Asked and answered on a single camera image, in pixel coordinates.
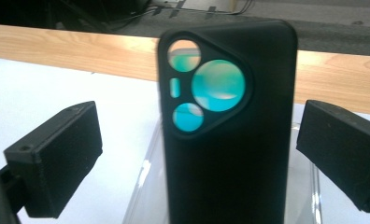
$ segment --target dark object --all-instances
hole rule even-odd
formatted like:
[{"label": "dark object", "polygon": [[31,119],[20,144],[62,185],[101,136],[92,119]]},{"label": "dark object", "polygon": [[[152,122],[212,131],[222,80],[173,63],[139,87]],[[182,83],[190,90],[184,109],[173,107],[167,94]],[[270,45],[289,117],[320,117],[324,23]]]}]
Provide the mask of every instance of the dark object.
[{"label": "dark object", "polygon": [[283,21],[162,36],[171,224],[283,223],[296,52]]},{"label": "dark object", "polygon": [[358,209],[370,212],[370,121],[337,105],[309,100],[297,149]]},{"label": "dark object", "polygon": [[58,217],[101,153],[94,102],[70,106],[25,135],[5,150],[0,223],[9,219],[7,207],[13,214],[25,206],[30,217]]}]

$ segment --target wooden plank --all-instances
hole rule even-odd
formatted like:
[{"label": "wooden plank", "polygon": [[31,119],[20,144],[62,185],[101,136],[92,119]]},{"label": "wooden plank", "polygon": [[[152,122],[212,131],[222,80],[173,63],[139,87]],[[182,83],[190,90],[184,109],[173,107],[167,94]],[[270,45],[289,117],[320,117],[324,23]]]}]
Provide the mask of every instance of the wooden plank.
[{"label": "wooden plank", "polygon": [[[158,39],[0,25],[0,58],[156,80]],[[370,56],[298,51],[295,102],[370,114]]]}]

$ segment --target gray floor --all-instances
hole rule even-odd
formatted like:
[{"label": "gray floor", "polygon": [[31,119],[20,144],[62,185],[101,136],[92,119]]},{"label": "gray floor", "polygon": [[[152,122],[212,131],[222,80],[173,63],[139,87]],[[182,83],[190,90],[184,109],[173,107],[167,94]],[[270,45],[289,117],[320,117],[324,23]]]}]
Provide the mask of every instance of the gray floor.
[{"label": "gray floor", "polygon": [[[246,0],[238,0],[240,10]],[[175,7],[176,0],[154,0],[152,4]],[[229,12],[230,0],[186,0],[182,8]],[[370,55],[370,0],[258,0],[245,13],[232,16],[164,9],[116,27],[119,35],[158,37],[173,27],[224,24],[239,21],[281,19],[297,31],[299,49]]]}]

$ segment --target black block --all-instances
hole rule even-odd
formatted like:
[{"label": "black block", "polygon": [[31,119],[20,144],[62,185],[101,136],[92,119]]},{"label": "black block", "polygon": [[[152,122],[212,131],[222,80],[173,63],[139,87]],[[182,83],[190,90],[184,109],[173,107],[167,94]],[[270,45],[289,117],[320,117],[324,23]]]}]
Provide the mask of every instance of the black block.
[{"label": "black block", "polygon": [[64,109],[5,150],[30,194],[30,217],[58,217],[101,153],[94,102]]},{"label": "black block", "polygon": [[370,121],[337,105],[307,101],[297,149],[370,212]]}]

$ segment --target large teal circle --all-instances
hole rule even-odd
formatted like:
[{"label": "large teal circle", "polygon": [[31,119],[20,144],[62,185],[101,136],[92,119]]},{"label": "large teal circle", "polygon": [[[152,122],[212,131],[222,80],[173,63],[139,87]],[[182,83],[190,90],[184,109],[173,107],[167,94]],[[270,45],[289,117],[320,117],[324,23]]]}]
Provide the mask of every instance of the large teal circle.
[{"label": "large teal circle", "polygon": [[225,60],[204,63],[192,79],[192,93],[205,109],[221,112],[237,105],[246,91],[241,70]]},{"label": "large teal circle", "polygon": [[173,113],[174,124],[183,132],[193,132],[202,126],[204,120],[203,110],[195,104],[182,104],[177,106]]}]

